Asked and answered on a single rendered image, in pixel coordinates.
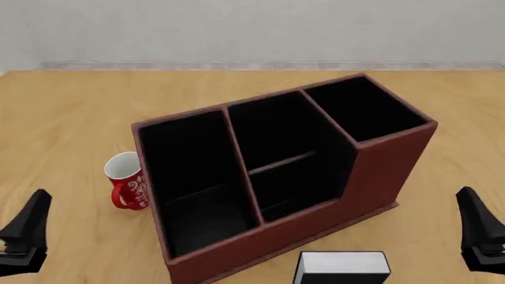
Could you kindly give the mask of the black book with white pages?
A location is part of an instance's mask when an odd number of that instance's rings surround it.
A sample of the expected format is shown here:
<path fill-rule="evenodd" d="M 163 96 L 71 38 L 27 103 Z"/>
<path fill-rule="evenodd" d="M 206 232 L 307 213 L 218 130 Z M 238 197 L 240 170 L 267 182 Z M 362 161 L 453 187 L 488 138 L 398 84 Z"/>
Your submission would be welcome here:
<path fill-rule="evenodd" d="M 390 274 L 381 251 L 302 251 L 292 284 L 383 284 Z"/>

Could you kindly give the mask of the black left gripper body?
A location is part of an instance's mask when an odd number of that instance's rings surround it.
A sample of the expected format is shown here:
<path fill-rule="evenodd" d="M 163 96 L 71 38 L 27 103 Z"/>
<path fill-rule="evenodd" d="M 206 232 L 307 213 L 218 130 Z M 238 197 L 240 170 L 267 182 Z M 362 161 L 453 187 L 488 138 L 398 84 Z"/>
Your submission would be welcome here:
<path fill-rule="evenodd" d="M 30 248 L 21 255 L 0 253 L 0 274 L 38 273 L 47 257 L 45 250 Z"/>

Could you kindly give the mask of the red patterned mug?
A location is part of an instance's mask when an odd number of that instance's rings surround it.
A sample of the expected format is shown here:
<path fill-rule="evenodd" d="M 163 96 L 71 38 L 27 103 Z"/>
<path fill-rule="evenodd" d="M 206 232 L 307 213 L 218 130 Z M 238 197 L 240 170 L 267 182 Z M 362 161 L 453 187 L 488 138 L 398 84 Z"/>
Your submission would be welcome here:
<path fill-rule="evenodd" d="M 149 205 L 147 186 L 138 155 L 127 151 L 115 155 L 104 166 L 113 185 L 111 201 L 119 209 L 143 210 Z"/>

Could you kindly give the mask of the red-brown desk caddy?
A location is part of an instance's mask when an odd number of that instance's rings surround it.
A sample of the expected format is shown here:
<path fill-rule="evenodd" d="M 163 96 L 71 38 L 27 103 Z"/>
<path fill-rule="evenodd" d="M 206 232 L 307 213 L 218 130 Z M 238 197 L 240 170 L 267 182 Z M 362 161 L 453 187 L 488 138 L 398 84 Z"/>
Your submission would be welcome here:
<path fill-rule="evenodd" d="M 436 127 L 363 74 L 136 122 L 171 284 L 212 284 L 390 210 Z"/>

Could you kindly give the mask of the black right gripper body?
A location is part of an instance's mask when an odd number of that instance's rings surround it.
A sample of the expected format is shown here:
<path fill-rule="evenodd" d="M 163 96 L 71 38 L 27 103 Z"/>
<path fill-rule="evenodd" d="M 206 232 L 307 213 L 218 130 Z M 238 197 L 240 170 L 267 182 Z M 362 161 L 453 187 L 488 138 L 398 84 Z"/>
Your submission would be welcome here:
<path fill-rule="evenodd" d="M 470 271 L 505 271 L 505 252 L 482 252 L 477 246 L 462 250 Z"/>

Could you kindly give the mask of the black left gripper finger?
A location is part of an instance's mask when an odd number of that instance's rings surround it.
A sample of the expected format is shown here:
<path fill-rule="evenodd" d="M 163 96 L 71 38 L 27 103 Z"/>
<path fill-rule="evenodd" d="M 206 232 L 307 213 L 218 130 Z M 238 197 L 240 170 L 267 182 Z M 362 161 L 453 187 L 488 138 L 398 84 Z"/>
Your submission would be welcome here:
<path fill-rule="evenodd" d="M 0 240 L 7 252 L 27 252 L 30 249 L 47 251 L 47 217 L 52 196 L 37 189 L 21 211 L 0 230 Z"/>

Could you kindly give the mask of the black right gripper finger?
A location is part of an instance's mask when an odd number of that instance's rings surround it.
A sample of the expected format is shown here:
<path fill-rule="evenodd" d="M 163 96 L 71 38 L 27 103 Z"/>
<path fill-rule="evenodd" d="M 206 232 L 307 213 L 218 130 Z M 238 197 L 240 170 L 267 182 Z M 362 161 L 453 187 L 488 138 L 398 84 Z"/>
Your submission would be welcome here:
<path fill-rule="evenodd" d="M 488 210 L 477 193 L 464 186 L 456 199 L 462 220 L 462 250 L 505 250 L 505 224 Z"/>

